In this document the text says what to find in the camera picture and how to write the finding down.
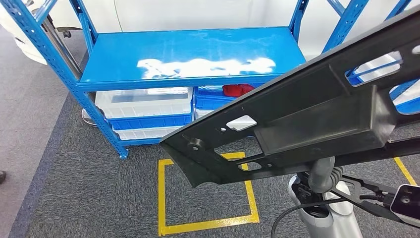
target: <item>storage bin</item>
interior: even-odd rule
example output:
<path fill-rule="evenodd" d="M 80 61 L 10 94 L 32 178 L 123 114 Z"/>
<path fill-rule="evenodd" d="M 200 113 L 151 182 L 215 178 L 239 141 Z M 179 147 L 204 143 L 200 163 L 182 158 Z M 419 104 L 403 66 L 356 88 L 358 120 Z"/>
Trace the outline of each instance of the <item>storage bin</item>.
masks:
<path fill-rule="evenodd" d="M 131 130 L 114 130 L 121 140 L 136 140 L 148 138 L 162 138 L 182 126 L 167 126 L 154 128 L 141 128 Z"/>
<path fill-rule="evenodd" d="M 190 114 L 192 87 L 99 91 L 95 104 L 107 119 Z"/>
<path fill-rule="evenodd" d="M 254 88 L 258 88 L 261 85 L 251 84 Z M 200 110 L 215 110 L 236 99 L 234 97 L 226 97 L 223 94 L 223 86 L 194 87 L 194 97 L 196 109 Z"/>
<path fill-rule="evenodd" d="M 194 114 L 108 119 L 114 130 L 183 126 L 193 121 Z"/>

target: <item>blue plastic bin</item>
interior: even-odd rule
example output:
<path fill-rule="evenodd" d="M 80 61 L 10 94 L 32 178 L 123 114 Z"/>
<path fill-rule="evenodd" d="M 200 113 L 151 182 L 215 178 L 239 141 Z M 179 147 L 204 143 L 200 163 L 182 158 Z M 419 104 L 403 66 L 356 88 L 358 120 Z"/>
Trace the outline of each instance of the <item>blue plastic bin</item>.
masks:
<path fill-rule="evenodd" d="M 193 121 L 192 110 L 189 114 L 165 115 L 138 118 L 113 118 L 108 119 L 114 130 L 129 130 L 140 128 L 154 128 L 164 126 L 183 126 Z"/>
<path fill-rule="evenodd" d="M 251 84 L 254 88 L 258 88 L 261 84 Z M 236 98 L 226 97 L 223 94 L 223 86 L 198 86 L 194 87 L 194 98 L 196 109 L 199 110 L 216 110 L 226 103 L 232 102 Z"/>

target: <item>gray carpet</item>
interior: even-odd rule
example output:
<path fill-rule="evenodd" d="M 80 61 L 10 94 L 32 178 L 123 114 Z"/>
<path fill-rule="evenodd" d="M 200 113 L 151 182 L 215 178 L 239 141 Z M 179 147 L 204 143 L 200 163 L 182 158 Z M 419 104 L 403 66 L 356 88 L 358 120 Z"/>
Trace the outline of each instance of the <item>gray carpet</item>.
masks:
<path fill-rule="evenodd" d="M 138 146 L 130 148 L 127 160 L 120 160 L 98 129 L 84 124 L 79 114 L 80 107 L 69 96 L 9 237 L 157 237 L 158 160 L 168 156 L 157 145 Z M 403 134 L 406 132 L 398 131 L 395 136 Z M 250 155 L 258 147 L 251 139 L 244 139 L 223 150 Z M 250 212 L 243 183 L 203 184 L 192 189 L 175 165 L 166 166 L 165 173 L 167 226 Z M 407 183 L 393 160 L 347 166 L 346 173 L 395 187 Z M 252 181 L 259 223 L 166 237 L 269 237 L 275 217 L 293 205 L 287 195 L 290 177 Z M 366 238 L 420 237 L 419 230 L 360 209 L 356 209 L 356 216 Z M 278 234 L 308 237 L 296 213 L 282 221 Z"/>

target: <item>metal pole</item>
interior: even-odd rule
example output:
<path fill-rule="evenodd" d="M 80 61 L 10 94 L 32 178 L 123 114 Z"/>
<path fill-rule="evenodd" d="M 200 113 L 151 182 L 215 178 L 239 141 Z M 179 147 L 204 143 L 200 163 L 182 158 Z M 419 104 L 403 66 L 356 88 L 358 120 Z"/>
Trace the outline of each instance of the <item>metal pole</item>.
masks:
<path fill-rule="evenodd" d="M 45 34 L 57 49 L 60 56 L 64 59 L 67 63 L 68 67 L 74 74 L 77 80 L 80 80 L 82 77 L 82 70 L 80 69 L 80 65 L 77 63 L 76 59 L 71 54 L 70 50 L 67 48 L 66 44 L 62 41 L 60 36 L 57 34 L 54 26 L 51 24 L 49 17 L 47 17 L 43 22 L 42 25 L 43 29 L 45 30 Z"/>

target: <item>white plastic bin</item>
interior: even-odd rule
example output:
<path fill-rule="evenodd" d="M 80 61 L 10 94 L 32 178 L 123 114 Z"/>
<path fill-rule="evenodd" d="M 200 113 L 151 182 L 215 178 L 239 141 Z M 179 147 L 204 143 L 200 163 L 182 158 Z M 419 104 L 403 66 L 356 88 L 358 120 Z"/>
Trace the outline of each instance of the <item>white plastic bin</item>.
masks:
<path fill-rule="evenodd" d="M 196 119 L 203 117 L 204 115 L 211 113 L 211 110 L 198 110 L 195 111 Z M 229 128 L 242 130 L 252 125 L 257 124 L 250 116 L 243 116 L 226 124 Z"/>
<path fill-rule="evenodd" d="M 114 130 L 121 140 L 135 140 L 148 138 L 162 138 L 182 126 L 167 126 L 155 128 L 141 128 L 133 130 Z"/>
<path fill-rule="evenodd" d="M 95 104 L 105 117 L 133 118 L 191 113 L 192 87 L 100 91 Z"/>

